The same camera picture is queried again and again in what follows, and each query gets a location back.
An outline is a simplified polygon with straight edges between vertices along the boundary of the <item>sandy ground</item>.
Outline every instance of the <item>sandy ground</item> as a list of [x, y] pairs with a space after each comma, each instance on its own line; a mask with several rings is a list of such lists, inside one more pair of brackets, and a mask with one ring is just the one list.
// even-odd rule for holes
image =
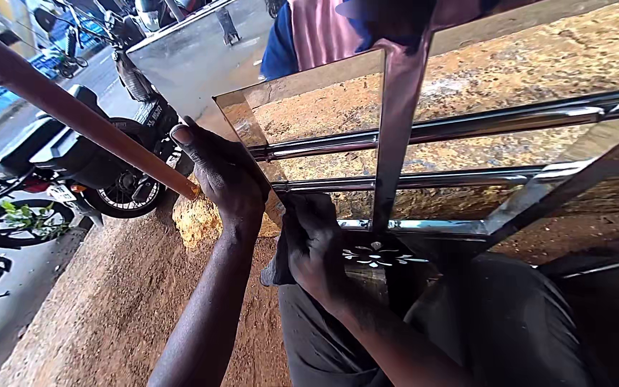
[[[0, 372], [0, 386], [139, 386], [166, 344], [218, 237], [186, 250], [173, 201], [93, 229]], [[288, 386], [277, 291], [259, 285], [275, 250], [258, 239], [225, 386]]]

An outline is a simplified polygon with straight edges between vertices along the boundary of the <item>hand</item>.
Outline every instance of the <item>hand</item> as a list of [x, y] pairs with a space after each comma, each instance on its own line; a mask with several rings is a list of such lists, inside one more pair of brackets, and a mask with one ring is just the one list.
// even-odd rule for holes
[[219, 207], [224, 227], [244, 220], [261, 222], [270, 185], [240, 143], [200, 127], [188, 116], [187, 125], [171, 129], [171, 137], [195, 163], [202, 191]]
[[307, 293], [323, 304], [340, 292], [347, 279], [340, 254], [342, 238], [336, 207], [325, 193], [289, 194], [283, 202], [290, 273]]

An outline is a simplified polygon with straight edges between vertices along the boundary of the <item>pole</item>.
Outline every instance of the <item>pole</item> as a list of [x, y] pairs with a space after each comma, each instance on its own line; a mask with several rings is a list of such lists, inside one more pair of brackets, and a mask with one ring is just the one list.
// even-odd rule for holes
[[173, 15], [176, 17], [178, 23], [183, 22], [185, 20], [185, 16], [183, 16], [183, 12], [180, 10], [180, 8], [178, 8], [178, 4], [176, 4], [174, 0], [164, 1], [167, 3], [168, 9], [170, 9]]
[[191, 200], [197, 196], [193, 182], [51, 82], [1, 41], [0, 85], [177, 193]]

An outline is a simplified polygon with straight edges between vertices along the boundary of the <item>black pants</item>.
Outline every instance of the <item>black pants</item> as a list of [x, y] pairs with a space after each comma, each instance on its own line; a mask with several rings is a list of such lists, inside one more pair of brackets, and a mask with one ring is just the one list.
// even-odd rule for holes
[[[470, 369], [480, 385], [601, 384], [570, 307], [538, 270], [487, 253], [447, 277], [405, 320]], [[279, 307], [294, 386], [391, 385], [357, 339], [300, 286], [280, 286]]]

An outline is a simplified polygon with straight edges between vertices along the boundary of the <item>finger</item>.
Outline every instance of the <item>finger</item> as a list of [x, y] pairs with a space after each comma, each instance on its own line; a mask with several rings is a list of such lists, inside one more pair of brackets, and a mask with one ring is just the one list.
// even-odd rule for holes
[[285, 233], [289, 253], [293, 251], [307, 251], [307, 233], [303, 230], [295, 211], [292, 209], [287, 209], [283, 215], [283, 232]]
[[259, 169], [259, 165], [257, 165], [252, 155], [248, 153], [242, 143], [228, 141], [218, 134], [202, 128], [190, 116], [183, 116], [183, 121], [191, 127], [193, 132], [197, 132], [203, 137], [206, 137], [208, 141], [211, 142], [211, 144], [221, 153], [224, 160], [228, 163], [236, 165], [237, 167], [243, 168], [246, 172], [248, 172], [250, 177], [252, 177], [259, 186], [259, 189], [262, 192], [262, 198], [264, 202], [266, 202], [269, 196], [269, 191], [271, 190], [271, 185], [269, 184], [269, 181], [264, 173]]
[[310, 193], [305, 195], [305, 200], [314, 213], [324, 221], [336, 221], [336, 206], [331, 201], [331, 196], [325, 193]]
[[287, 198], [293, 204], [298, 222], [307, 232], [307, 236], [310, 239], [317, 238], [318, 232], [324, 228], [325, 222], [316, 215], [314, 208], [309, 206], [304, 196], [288, 195]]
[[197, 130], [187, 125], [176, 125], [171, 129], [169, 135], [195, 164], [215, 168], [223, 162], [223, 159], [216, 153], [212, 142], [206, 136], [202, 136], [201, 131], [203, 129], [200, 129]]

